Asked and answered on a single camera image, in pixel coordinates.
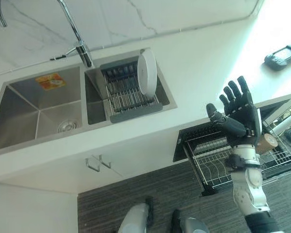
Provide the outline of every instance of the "white cabinet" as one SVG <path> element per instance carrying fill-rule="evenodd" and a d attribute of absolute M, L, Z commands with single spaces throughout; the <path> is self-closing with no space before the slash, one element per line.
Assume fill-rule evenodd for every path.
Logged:
<path fill-rule="evenodd" d="M 87 157 L 91 166 L 99 165 L 99 162 L 90 154 Z M 50 191 L 80 193 L 121 179 L 120 175 L 104 166 L 100 166 L 100 172 L 89 169 L 82 155 L 81 158 L 65 159 L 65 161 L 60 160 L 43 165 L 33 172 L 7 179 L 3 183 Z"/>
<path fill-rule="evenodd" d="M 68 193 L 85 192 L 172 165 L 177 137 L 178 131 L 164 131 L 106 148 L 102 161 L 107 165 L 111 162 L 111 169 L 99 162 L 99 154 L 88 151 L 39 166 L 3 183 Z M 88 168 L 86 158 L 90 166 L 99 166 L 100 172 Z"/>

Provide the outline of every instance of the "robotic hand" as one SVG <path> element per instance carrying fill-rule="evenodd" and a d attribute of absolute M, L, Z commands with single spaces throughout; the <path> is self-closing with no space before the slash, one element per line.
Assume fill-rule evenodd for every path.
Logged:
<path fill-rule="evenodd" d="M 225 116 L 212 103 L 207 104 L 210 121 L 226 132 L 227 141 L 234 153 L 226 159 L 232 168 L 233 199 L 243 213 L 251 232 L 278 232 L 276 221 L 262 190 L 262 174 L 255 147 L 261 136 L 260 117 L 252 102 L 251 93 L 243 76 L 238 78 L 241 87 L 230 81 L 224 88 L 220 100 L 224 104 Z"/>

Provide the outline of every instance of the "white pipe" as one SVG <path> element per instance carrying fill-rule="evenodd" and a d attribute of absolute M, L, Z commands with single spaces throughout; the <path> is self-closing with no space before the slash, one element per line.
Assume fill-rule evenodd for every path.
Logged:
<path fill-rule="evenodd" d="M 273 132 L 277 135 L 281 134 L 284 130 L 291 126 L 291 116 L 282 121 L 279 125 L 273 128 Z"/>

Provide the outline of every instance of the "handheld device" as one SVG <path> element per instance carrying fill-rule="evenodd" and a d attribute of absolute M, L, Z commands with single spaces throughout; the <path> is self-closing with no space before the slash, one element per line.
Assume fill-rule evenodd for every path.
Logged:
<path fill-rule="evenodd" d="M 273 52 L 264 58 L 265 64 L 273 70 L 284 69 L 291 62 L 291 45 Z"/>

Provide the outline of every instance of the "white countertop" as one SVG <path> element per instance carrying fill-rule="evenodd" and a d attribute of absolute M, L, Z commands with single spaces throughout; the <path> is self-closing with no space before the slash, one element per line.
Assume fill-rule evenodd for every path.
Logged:
<path fill-rule="evenodd" d="M 101 58 L 151 47 L 178 107 L 0 155 L 0 180 L 63 157 L 89 150 L 100 154 L 131 138 L 205 122 L 206 104 L 222 109 L 218 97 L 239 75 L 246 78 L 255 103 L 291 94 L 291 64 L 281 72 L 262 65 L 265 55 L 291 44 L 291 30 L 279 19 L 270 20 L 280 10 L 266 2 L 257 22 L 252 18 L 93 52 L 93 58 Z M 79 62 L 74 56 L 1 75 L 0 90 L 3 82 Z"/>

